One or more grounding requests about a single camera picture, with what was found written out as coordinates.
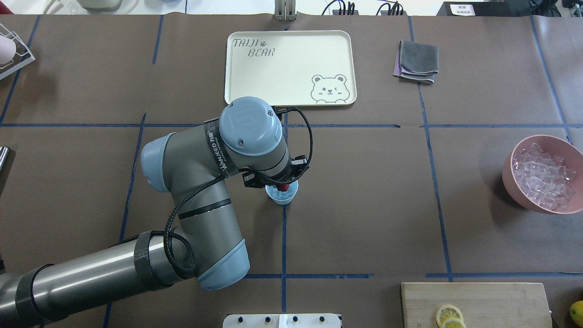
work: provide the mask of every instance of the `white floor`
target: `white floor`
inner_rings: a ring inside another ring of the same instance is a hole
[[[49,13],[87,15],[87,10],[83,9],[76,0],[58,0],[64,6],[57,10],[53,7]],[[50,0],[3,0],[14,13],[39,14],[43,13]],[[299,12],[311,15],[320,15],[329,0],[296,0],[296,9]],[[405,11],[410,16],[435,16],[441,7],[442,0],[399,0]],[[357,0],[356,9],[361,15],[375,15],[378,7],[382,4],[379,0]],[[562,8],[560,1],[557,3],[559,11],[563,17],[571,17],[572,13],[566,8]],[[331,8],[338,8],[338,4],[333,4]],[[119,15],[130,14],[165,14],[169,12],[186,12],[194,14],[256,14],[273,13],[275,9],[274,0],[122,0],[121,6],[114,12],[103,12],[103,14]]]

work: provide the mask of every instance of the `white wire basket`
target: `white wire basket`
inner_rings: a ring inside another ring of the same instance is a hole
[[[0,34],[16,43],[16,54],[12,60],[0,67],[0,80],[34,61],[34,56],[22,39],[0,23]]]

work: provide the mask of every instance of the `lemon slice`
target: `lemon slice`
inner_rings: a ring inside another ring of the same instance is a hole
[[[459,319],[463,323],[462,312],[455,306],[451,304],[446,304],[437,310],[436,322],[438,327],[441,327],[441,324],[444,323],[449,318]]]
[[[466,328],[466,325],[460,319],[451,317],[444,321],[440,328]]]

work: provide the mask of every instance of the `bowl of ice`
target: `bowl of ice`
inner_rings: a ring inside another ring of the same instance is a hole
[[[583,154],[565,140],[533,135],[516,145],[502,170],[504,187],[527,210],[583,210]]]

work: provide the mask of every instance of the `brown table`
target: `brown table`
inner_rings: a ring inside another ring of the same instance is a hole
[[[37,57],[0,81],[0,145],[14,150],[0,179],[0,251],[22,273],[163,227],[173,203],[147,185],[139,151],[220,114],[230,33],[352,37],[358,99],[305,110],[314,160],[294,201],[282,208],[240,177],[227,181],[247,240],[246,279],[215,292],[186,281],[51,327],[221,327],[227,314],[281,312],[402,327],[402,281],[542,282],[560,326],[574,327],[583,214],[523,210],[501,166],[532,134],[583,147],[583,20],[172,13],[0,22]],[[399,40],[411,39],[440,47],[433,86],[391,76]],[[291,153],[307,153],[301,118],[287,123]]]

